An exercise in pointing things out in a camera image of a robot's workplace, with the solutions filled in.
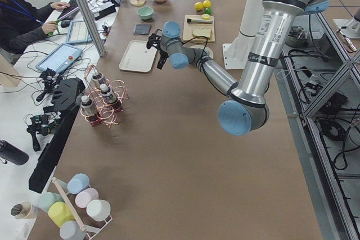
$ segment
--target small robot arm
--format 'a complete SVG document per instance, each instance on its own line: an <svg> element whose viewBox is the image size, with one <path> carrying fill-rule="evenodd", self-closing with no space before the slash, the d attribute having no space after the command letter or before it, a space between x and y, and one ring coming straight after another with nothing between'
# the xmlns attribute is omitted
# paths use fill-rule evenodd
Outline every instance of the small robot arm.
<svg viewBox="0 0 360 240"><path fill-rule="evenodd" d="M166 59L174 69L188 65L198 68L229 100L220 105L218 119L221 127L232 135L245 135L263 126L269 117L264 94L286 36L298 15L324 11L330 0L263 0L264 14L240 81L211 59L204 49L184 47L180 27L166 22L161 36L153 33L148 40L160 51L158 68Z"/></svg>

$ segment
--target white tray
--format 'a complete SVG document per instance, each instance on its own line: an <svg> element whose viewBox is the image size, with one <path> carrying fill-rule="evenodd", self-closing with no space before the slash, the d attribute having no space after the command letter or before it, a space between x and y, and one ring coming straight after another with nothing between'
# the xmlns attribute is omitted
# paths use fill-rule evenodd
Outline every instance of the white tray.
<svg viewBox="0 0 360 240"><path fill-rule="evenodd" d="M146 48L143 40L132 40L129 42L123 58L120 61L119 69L148 73L154 63L157 50L154 47Z"/></svg>

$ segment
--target blue lanyard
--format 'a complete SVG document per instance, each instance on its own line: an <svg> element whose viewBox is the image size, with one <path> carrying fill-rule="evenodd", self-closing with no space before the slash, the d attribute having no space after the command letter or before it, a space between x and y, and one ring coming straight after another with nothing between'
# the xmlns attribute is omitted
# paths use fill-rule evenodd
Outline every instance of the blue lanyard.
<svg viewBox="0 0 360 240"><path fill-rule="evenodd" d="M4 4L1 3L1 2L0 2L0 6L5 7L5 8L9 8L9 9L11 9L11 10L13 10L13 11L16 11L16 12L20 13L20 14L26 15L27 17L30 17L33 21L38 22L38 23L40 23L41 25L44 24L44 22L41 22L40 20L36 19L27 9L25 9L22 5L20 5L19 3L17 3L15 0L12 0L11 2L15 3L15 4L16 4L19 8L21 8L24 12L19 11L19 10L13 8L13 7L8 6L8 5L4 5Z"/></svg>

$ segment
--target bottle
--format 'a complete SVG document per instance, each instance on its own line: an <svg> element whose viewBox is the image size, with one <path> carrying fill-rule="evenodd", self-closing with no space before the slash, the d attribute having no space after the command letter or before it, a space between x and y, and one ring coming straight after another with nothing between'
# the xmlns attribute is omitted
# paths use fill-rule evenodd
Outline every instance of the bottle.
<svg viewBox="0 0 360 240"><path fill-rule="evenodd" d="M102 73L97 73L97 74L92 75L92 80L94 81L95 88L97 88L97 89L100 89L100 86L102 84L107 85L106 78Z"/></svg>
<svg viewBox="0 0 360 240"><path fill-rule="evenodd" d="M120 111L122 108L122 103L119 101L112 87L106 84L101 84L100 89L102 98L104 99L105 103L111 105L111 107L114 109L114 112Z"/></svg>
<svg viewBox="0 0 360 240"><path fill-rule="evenodd" d="M28 154L3 140L0 140L0 157L16 165L25 164L29 159Z"/></svg>
<svg viewBox="0 0 360 240"><path fill-rule="evenodd" d="M92 126L96 126L100 124L101 119L97 115L97 109L93 101L89 98L89 96L83 95L81 97L81 108L84 111L85 117L90 122Z"/></svg>

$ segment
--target white desk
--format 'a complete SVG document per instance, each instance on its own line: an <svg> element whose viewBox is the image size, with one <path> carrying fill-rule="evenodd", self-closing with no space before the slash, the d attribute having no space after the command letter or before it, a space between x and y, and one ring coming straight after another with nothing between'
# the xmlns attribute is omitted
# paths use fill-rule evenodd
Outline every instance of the white desk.
<svg viewBox="0 0 360 240"><path fill-rule="evenodd" d="M101 0L91 1L93 6L98 6L101 4ZM102 29L102 25L107 23L112 25L115 16L119 8L116 8L116 13L112 13L98 21L95 21L97 28ZM48 20L55 20L59 16L60 12L54 11ZM80 20L82 18L81 13L79 12L74 20ZM59 27L60 33L67 33L68 28L62 29ZM66 40L66 35L59 35L54 37L49 37L47 40L42 40L30 45L26 52L29 51L41 51L44 53L50 53L53 51L57 44L63 43ZM78 45L78 47L83 49L81 61L74 63L73 66L76 66L77 69L83 69L88 66L88 64L96 64L99 59L99 54L95 46L90 43L88 45ZM14 65L14 68L19 72L21 76L28 76L38 78L40 71L36 72L35 66L45 57L42 53L26 53L23 55L18 62ZM74 73L69 76L69 78L74 77L75 75L79 78L83 77L84 72L76 71L75 69L70 69ZM43 89L42 83L36 83L36 79L24 78L24 81L28 84L34 83L33 86L39 90ZM0 139L6 140L9 143L12 143L22 151L26 152L29 155L29 161L22 165L17 166L12 163L7 165L0 164L0 194L1 194L1 203L2 207L0 208L0 232L1 239L27 239L28 234L34 225L35 220L16 220L10 215L10 210L13 205L21 201L30 201L33 204L37 204L37 200L40 194L30 191L28 188L28 180L31 176L36 164L38 163L38 158L42 151L34 152L32 148L32 138L28 132L26 132L27 125L24 123L24 117L27 114L40 115L43 114L42 108L46 105L50 105L51 96L48 99L44 100L41 105L35 105L32 100L32 93L36 89L25 86L24 82L16 88L5 88L0 85ZM40 92L34 94L33 98L35 100L36 96ZM44 148L46 143L48 143L52 136L37 136L41 149Z"/></svg>

